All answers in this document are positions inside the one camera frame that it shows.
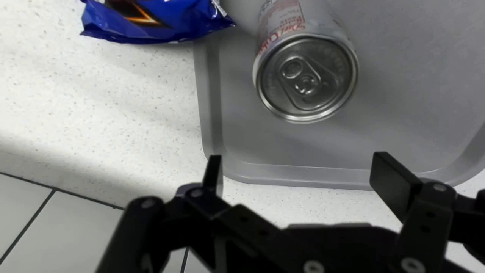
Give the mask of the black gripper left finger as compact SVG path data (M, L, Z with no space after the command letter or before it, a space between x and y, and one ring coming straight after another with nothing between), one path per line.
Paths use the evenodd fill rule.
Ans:
M268 243L277 229L242 205L219 198L222 158L207 160L202 179L174 198L136 198L125 207L95 273L163 273L177 251L193 252L210 273L277 273Z

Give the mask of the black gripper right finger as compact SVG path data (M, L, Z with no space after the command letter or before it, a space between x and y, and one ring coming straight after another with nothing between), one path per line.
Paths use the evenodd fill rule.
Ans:
M401 223L389 273L468 273L445 258L450 242L485 263L483 190L466 198L443 182L419 179L387 152L372 155L369 185Z

